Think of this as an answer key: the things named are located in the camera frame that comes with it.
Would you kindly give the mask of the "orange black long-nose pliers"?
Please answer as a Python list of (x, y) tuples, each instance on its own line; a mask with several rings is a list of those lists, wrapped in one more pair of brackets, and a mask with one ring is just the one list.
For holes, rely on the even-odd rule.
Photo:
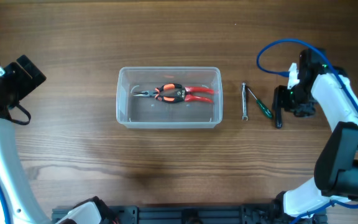
[(154, 90), (135, 92), (134, 96), (154, 98), (164, 103), (180, 103), (179, 96), (176, 96), (178, 90), (184, 88), (181, 84), (169, 83), (155, 88)]

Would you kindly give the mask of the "clear plastic container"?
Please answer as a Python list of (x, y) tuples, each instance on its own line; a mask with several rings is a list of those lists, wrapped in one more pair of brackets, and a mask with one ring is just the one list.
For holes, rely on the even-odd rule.
[(132, 129), (214, 128), (223, 119), (223, 85), (216, 67), (124, 67), (116, 119)]

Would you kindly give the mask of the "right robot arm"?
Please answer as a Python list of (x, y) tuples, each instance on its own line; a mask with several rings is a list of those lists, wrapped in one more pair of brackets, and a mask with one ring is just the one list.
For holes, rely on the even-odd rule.
[(313, 177), (281, 192), (270, 205), (272, 223), (321, 223), (328, 207), (358, 202), (358, 99), (341, 67), (330, 69), (325, 51), (304, 49), (289, 69), (288, 85), (274, 91), (275, 127), (283, 126), (282, 111), (296, 117), (315, 114), (320, 105), (332, 134), (314, 167)]

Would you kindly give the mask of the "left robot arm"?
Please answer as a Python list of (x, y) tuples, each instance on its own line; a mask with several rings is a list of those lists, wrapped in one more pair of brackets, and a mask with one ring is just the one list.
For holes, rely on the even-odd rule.
[(20, 102), (45, 80), (26, 55), (6, 67), (0, 65), (0, 223), (52, 222), (35, 198), (17, 153), (15, 126), (30, 121), (10, 115), (17, 108), (30, 118)]

